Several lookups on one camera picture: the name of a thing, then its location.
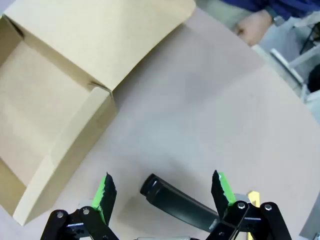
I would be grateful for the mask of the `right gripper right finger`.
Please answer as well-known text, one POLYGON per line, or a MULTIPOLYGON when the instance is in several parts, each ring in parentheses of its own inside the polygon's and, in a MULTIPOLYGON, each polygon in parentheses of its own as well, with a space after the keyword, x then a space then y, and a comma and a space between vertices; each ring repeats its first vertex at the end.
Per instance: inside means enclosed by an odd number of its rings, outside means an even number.
POLYGON ((222 172, 212 175, 211 194, 219 222, 208 240, 234 240, 240 232, 250 233, 254 240, 290 240, 284 218, 277 204, 264 202, 259 207, 237 200, 222 172))

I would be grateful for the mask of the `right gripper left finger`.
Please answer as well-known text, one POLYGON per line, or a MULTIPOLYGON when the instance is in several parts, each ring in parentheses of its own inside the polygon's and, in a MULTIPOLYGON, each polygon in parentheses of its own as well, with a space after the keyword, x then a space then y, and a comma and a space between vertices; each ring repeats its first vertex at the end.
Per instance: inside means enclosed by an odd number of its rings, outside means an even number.
POLYGON ((91 202, 73 213, 57 209, 51 212, 41 235, 42 240, 116 240, 109 227, 117 190, 110 174, 100 181, 91 202))

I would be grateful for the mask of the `person's left hand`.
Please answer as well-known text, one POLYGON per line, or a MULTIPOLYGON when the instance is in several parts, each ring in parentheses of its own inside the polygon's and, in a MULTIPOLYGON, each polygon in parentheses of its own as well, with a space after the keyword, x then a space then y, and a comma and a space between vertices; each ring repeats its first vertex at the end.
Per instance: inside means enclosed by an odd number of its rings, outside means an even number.
POLYGON ((260 42, 272 24, 273 18, 264 9, 240 20, 235 25, 234 33, 252 47, 260 42))

